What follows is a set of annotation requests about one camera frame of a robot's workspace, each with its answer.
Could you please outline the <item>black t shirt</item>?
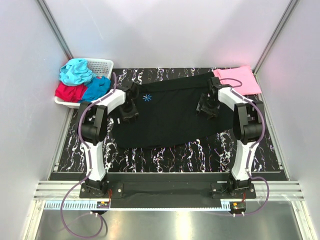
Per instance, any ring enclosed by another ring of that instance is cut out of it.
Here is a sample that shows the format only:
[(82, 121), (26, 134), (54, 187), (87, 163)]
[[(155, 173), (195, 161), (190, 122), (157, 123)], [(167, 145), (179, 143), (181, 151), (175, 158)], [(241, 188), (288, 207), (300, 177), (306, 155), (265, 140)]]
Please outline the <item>black t shirt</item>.
[(134, 104), (138, 118), (123, 122), (117, 111), (111, 134), (121, 148), (164, 148), (185, 144), (233, 128), (234, 112), (221, 104), (216, 117), (197, 113), (202, 94), (209, 93), (207, 72), (138, 85)]

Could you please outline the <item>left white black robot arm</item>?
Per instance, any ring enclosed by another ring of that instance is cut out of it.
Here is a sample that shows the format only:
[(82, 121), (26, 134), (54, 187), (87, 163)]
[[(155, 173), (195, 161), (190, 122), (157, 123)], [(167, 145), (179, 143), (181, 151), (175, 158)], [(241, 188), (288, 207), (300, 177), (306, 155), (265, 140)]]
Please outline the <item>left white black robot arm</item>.
[(103, 142), (108, 133), (108, 115), (119, 114), (120, 123), (133, 123), (139, 116), (135, 100), (139, 96), (138, 85), (130, 82), (124, 86), (114, 86), (106, 95), (93, 102), (80, 104), (77, 116), (77, 135), (84, 148), (86, 176), (81, 183), (81, 197), (85, 194), (103, 198), (110, 196), (107, 171), (103, 160)]

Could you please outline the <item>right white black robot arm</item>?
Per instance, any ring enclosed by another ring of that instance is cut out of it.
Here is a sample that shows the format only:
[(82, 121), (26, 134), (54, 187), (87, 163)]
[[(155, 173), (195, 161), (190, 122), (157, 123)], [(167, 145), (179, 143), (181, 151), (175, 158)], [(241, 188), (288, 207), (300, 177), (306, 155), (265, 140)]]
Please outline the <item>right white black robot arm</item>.
[(233, 135), (237, 139), (235, 161), (227, 183), (221, 186), (221, 190), (213, 189), (212, 196), (244, 199), (245, 195), (254, 191), (251, 169), (256, 149), (266, 131), (264, 103), (238, 93), (235, 88), (241, 87), (242, 82), (235, 78), (231, 80), (238, 85), (221, 84), (218, 78), (210, 78), (207, 81), (208, 93), (201, 95), (196, 113), (205, 115), (208, 119), (216, 118), (221, 104), (233, 111)]

